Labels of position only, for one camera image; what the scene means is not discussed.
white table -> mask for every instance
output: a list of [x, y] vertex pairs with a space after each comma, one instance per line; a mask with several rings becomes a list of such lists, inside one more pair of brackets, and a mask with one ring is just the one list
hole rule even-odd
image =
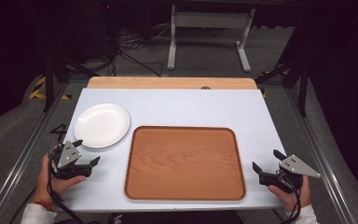
[[[282, 206], [252, 169], [255, 161], [274, 173], [278, 160], [273, 149], [285, 153], [259, 90], [143, 90], [84, 89], [71, 120], [66, 140], [75, 141], [74, 126], [80, 114], [93, 105], [121, 105], [130, 114], [129, 131], [111, 147], [78, 147], [78, 164], [101, 156], [92, 175], [64, 195], [64, 203], [79, 212], [142, 212], [179, 210], [256, 209]], [[246, 196], [240, 201], [138, 201], [124, 193], [132, 132], [142, 125], [227, 127], [237, 136]]]

rectangular tray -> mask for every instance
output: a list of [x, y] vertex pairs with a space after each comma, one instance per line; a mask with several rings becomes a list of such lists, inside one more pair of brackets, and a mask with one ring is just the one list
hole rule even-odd
[[125, 184], [130, 199], [236, 201], [245, 192], [230, 129], [141, 126], [133, 132]]

metal rail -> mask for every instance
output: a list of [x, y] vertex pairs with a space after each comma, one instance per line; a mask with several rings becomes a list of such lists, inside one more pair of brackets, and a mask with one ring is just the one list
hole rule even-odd
[[[63, 95], [67, 84], [66, 83], [59, 83], [56, 85], [57, 90], [54, 94], [55, 99], [60, 99]], [[17, 159], [15, 165], [13, 166], [12, 170], [10, 171], [7, 180], [5, 181], [4, 185], [0, 190], [0, 215], [4, 210], [5, 206], [7, 205], [8, 200], [10, 199], [11, 194], [13, 193], [14, 189], [16, 188], [17, 184], [19, 183], [22, 174], [27, 167], [28, 162], [30, 161], [32, 155], [34, 154], [35, 148], [37, 143], [39, 142], [39, 138], [41, 133], [46, 127], [51, 114], [54, 111], [54, 108], [59, 103], [59, 100], [55, 100], [51, 105], [50, 109], [43, 113], [40, 117], [39, 121], [37, 122], [34, 131], [32, 132], [27, 144], [25, 145], [22, 153], [20, 154], [19, 158]]]
[[297, 98], [296, 93], [293, 89], [285, 89], [286, 95], [289, 99], [289, 102], [292, 108], [296, 111], [296, 117], [298, 118], [299, 123], [301, 124], [308, 141], [310, 143], [311, 155], [315, 160], [316, 165], [318, 166], [319, 171], [322, 174], [322, 179], [327, 188], [328, 193], [332, 199], [332, 202], [337, 210], [337, 214], [341, 220], [341, 223], [357, 223], [353, 213], [351, 212], [348, 203], [344, 197], [344, 194], [339, 186], [337, 179], [331, 169], [327, 158], [324, 153], [321, 151], [316, 140], [316, 136], [310, 127], [310, 123], [307, 118], [302, 117], [300, 111], [297, 108]]

human hand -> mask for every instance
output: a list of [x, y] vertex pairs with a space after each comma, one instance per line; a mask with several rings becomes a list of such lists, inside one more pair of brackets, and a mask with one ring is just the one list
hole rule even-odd
[[[269, 191], [275, 194], [281, 201], [284, 203], [284, 210], [286, 212], [292, 212], [295, 208], [297, 203], [297, 198], [294, 193], [286, 193], [283, 190], [279, 189], [276, 186], [270, 185], [268, 186]], [[310, 205], [311, 203], [311, 196], [310, 196], [310, 180], [306, 175], [303, 175], [303, 184], [301, 187], [301, 194], [300, 194], [300, 201], [301, 207], [305, 207]]]
[[[41, 203], [51, 203], [53, 204], [53, 200], [48, 194], [48, 155], [45, 155], [42, 160], [42, 167], [39, 172], [39, 176], [37, 178], [36, 191], [34, 194], [33, 202], [41, 202]], [[71, 179], [61, 180], [57, 178], [51, 179], [51, 186], [53, 190], [58, 195], [63, 195], [69, 188], [72, 186], [86, 180], [86, 177], [83, 175], [75, 176]]]

white sleeve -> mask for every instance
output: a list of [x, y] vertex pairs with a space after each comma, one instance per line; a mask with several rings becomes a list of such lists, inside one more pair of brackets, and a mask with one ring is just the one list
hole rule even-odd
[[318, 221], [316, 220], [315, 213], [313, 212], [312, 205], [307, 205], [305, 207], [301, 208], [300, 216], [298, 219], [294, 222], [295, 224], [318, 224]]
[[52, 224], [57, 213], [46, 210], [43, 206], [28, 203], [22, 214], [21, 224]]

